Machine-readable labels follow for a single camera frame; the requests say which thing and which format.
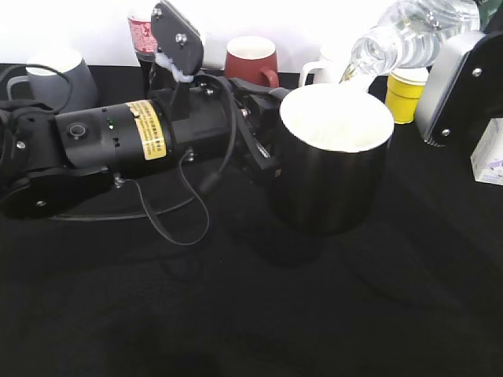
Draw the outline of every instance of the yellow paper cup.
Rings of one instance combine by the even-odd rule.
[[[387,80],[386,106],[395,123],[406,124],[414,120],[417,104],[428,80],[428,70],[397,69]]]

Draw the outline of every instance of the red mug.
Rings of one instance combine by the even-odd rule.
[[[226,77],[278,88],[276,46],[263,37],[233,39],[227,44]]]

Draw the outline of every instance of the yellow warning label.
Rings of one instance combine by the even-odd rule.
[[[131,110],[140,133],[145,159],[149,161],[165,157],[166,141],[154,107],[148,101],[129,102],[126,105]]]

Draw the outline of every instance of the white wall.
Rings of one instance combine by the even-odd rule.
[[[23,63],[44,46],[67,45],[88,64],[138,65],[127,25],[132,1],[0,0],[0,63]],[[208,34],[205,60],[211,66],[223,65],[232,37],[262,35],[277,44],[280,70],[293,72],[315,60],[323,42],[351,44],[395,0],[292,5],[299,1],[171,0]]]

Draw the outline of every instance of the red bottle label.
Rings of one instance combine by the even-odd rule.
[[[157,41],[152,35],[149,21],[136,21],[129,19],[129,28],[133,38],[133,46],[140,53],[155,53]]]

